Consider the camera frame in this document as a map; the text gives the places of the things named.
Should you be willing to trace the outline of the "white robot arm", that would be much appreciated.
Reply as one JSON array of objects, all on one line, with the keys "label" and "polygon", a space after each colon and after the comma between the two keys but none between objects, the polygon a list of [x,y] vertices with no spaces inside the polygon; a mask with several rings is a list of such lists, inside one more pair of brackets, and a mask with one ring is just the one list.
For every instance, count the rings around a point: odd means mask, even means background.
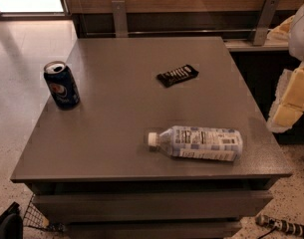
[{"label": "white robot arm", "polygon": [[290,129],[304,114],[304,4],[287,22],[289,54],[301,64],[279,77],[267,120],[267,128],[276,133]]}]

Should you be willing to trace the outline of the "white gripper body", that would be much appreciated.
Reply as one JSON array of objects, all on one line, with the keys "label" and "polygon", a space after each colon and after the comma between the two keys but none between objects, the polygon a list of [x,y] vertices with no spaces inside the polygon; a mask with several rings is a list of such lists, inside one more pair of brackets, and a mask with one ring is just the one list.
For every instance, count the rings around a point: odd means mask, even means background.
[{"label": "white gripper body", "polygon": [[272,103],[268,114],[266,126],[270,131],[275,133],[285,132],[292,127],[289,119],[291,110],[282,104],[282,98],[288,87],[291,75],[292,72],[290,70],[283,70],[277,83],[275,100]]}]

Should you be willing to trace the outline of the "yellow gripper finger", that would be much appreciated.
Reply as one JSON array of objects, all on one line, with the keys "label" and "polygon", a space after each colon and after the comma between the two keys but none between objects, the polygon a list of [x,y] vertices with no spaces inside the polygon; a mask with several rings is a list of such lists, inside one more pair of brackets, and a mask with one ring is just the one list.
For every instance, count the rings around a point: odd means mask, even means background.
[{"label": "yellow gripper finger", "polygon": [[304,63],[294,71],[282,98],[282,104],[291,110],[290,124],[295,124],[304,114]]},{"label": "yellow gripper finger", "polygon": [[284,20],[280,25],[273,28],[267,34],[267,39],[268,40],[287,40],[292,21],[293,21],[293,16]]}]

